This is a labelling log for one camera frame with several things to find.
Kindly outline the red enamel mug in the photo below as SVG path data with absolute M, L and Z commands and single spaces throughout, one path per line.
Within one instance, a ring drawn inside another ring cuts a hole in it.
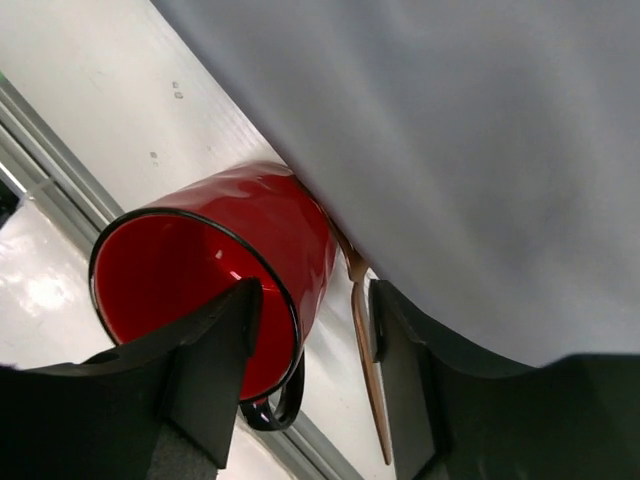
M 262 307 L 239 403 L 258 431 L 281 431 L 303 399 L 304 345 L 337 243 L 319 204 L 285 165 L 240 164 L 127 212 L 89 262 L 94 309 L 112 340 L 136 340 L 255 278 Z

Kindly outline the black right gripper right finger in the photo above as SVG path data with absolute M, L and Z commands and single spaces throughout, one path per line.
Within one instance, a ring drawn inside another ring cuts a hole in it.
M 530 368 L 369 289 L 400 479 L 635 479 L 639 359 L 572 355 Z

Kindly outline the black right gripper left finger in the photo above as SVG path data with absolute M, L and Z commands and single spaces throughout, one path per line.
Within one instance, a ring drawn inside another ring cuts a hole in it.
M 5 479 L 213 479 L 226 466 L 262 290 L 80 364 L 1 370 Z

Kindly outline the grey cloth placemat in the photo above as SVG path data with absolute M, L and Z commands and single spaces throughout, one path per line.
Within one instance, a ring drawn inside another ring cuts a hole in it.
M 529 366 L 639 349 L 635 1 L 160 1 L 420 310 Z

